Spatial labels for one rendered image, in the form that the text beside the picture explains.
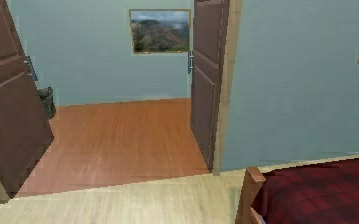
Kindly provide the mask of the brown panelled room door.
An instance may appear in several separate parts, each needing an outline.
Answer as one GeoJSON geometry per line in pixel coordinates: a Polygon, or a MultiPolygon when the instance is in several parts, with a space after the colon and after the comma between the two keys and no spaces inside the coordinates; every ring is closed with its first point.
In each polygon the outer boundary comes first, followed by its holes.
{"type": "Polygon", "coordinates": [[[0,0],[0,204],[14,198],[53,133],[6,0],[0,0]]]}
{"type": "Polygon", "coordinates": [[[194,0],[191,129],[213,169],[230,0],[194,0]]]}

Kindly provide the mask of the wooden bed with red blanket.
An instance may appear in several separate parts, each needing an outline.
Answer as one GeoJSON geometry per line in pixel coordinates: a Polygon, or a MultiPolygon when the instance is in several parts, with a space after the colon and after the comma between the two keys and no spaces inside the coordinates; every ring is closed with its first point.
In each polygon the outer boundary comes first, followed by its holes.
{"type": "Polygon", "coordinates": [[[359,158],[248,167],[234,224],[359,224],[359,158]]]}

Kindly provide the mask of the black waste bin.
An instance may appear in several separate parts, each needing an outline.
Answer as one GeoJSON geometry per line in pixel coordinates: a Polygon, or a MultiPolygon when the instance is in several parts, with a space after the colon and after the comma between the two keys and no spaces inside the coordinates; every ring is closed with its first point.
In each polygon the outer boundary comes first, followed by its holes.
{"type": "Polygon", "coordinates": [[[56,114],[56,108],[54,105],[53,89],[51,87],[38,90],[39,97],[43,103],[46,117],[48,120],[52,119],[56,114]]]}

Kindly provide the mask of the framed landscape picture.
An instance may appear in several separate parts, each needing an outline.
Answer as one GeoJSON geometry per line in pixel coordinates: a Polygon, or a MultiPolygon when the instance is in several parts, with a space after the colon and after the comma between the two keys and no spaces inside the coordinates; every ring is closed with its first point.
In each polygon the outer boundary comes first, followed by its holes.
{"type": "Polygon", "coordinates": [[[184,53],[190,49],[190,9],[130,9],[134,54],[184,53]]]}

